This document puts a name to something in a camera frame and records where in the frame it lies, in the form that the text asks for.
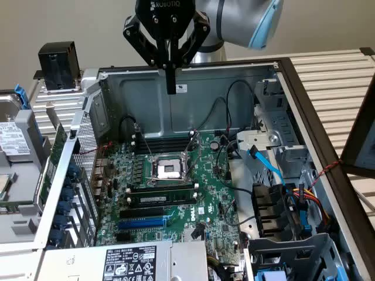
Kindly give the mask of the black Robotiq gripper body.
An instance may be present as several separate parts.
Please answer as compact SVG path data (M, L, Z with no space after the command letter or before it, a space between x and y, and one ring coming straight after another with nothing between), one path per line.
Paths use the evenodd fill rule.
M179 39L195 14L195 1L136 1L135 13L156 41L163 64L179 64Z

